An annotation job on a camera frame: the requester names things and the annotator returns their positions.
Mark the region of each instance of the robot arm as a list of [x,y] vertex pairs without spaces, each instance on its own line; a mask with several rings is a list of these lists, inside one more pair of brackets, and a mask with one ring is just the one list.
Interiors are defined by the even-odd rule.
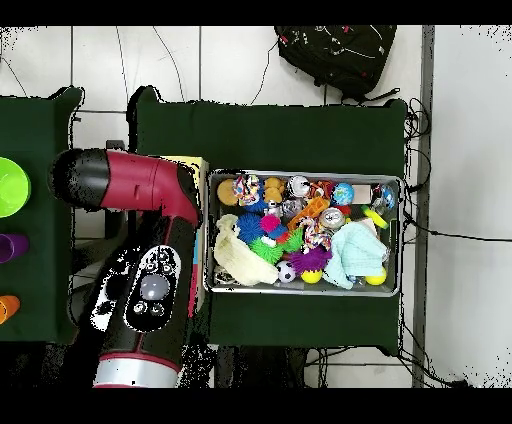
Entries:
[[72,149],[55,160],[49,186],[77,207],[146,211],[98,274],[81,321],[105,334],[96,387],[173,387],[199,225],[191,172],[160,158]]

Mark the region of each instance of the metal tray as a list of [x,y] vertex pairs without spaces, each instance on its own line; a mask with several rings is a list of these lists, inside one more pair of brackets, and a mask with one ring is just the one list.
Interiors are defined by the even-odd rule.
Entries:
[[[390,297],[399,292],[402,277],[402,228],[403,210],[405,199],[405,184],[398,177],[385,175],[358,175],[358,174],[330,174],[330,173],[307,173],[307,172],[280,172],[280,171],[255,171],[244,170],[236,174],[231,170],[214,170],[208,178],[208,193],[205,202],[208,219],[204,227],[205,231],[205,271],[203,283],[207,290],[225,293],[265,293],[265,294],[287,294],[287,295],[317,295],[317,296],[372,296]],[[384,245],[390,249],[389,259],[384,263],[387,268],[386,281],[379,286],[369,284],[354,284],[351,290],[346,290],[328,283],[321,279],[317,284],[307,284],[297,277],[291,283],[280,283],[274,285],[259,283],[255,286],[242,286],[239,284],[219,284],[215,281],[214,268],[216,261],[213,257],[213,247],[217,235],[215,222],[223,215],[232,213],[241,215],[245,210],[239,206],[225,206],[217,198],[217,186],[226,178],[235,178],[240,173],[255,174],[261,178],[279,177],[290,178],[294,175],[302,175],[310,181],[329,180],[334,182],[346,182],[352,185],[387,184],[396,195],[396,204],[393,209],[387,211],[382,217],[389,222],[389,227],[384,230],[377,227],[377,234]]]

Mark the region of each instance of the orange cup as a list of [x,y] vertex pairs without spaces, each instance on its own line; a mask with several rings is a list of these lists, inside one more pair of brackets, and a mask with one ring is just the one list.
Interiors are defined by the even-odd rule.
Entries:
[[0,324],[3,324],[20,308],[20,301],[16,296],[0,296]]

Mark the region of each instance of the light blue towel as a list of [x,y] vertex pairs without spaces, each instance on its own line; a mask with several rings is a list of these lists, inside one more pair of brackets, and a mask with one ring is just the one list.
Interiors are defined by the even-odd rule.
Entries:
[[349,222],[341,227],[332,236],[331,250],[323,275],[329,283],[350,290],[354,283],[347,275],[382,275],[387,248],[364,224]]

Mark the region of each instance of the yellow ball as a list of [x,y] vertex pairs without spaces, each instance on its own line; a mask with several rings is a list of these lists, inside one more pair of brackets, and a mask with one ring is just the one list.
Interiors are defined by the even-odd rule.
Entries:
[[320,281],[320,278],[322,278],[322,274],[321,269],[318,271],[304,271],[301,277],[308,284],[316,284]]
[[386,281],[386,268],[382,267],[382,273],[383,275],[376,275],[376,276],[366,276],[364,279],[368,284],[371,284],[372,286],[380,286],[384,281]]

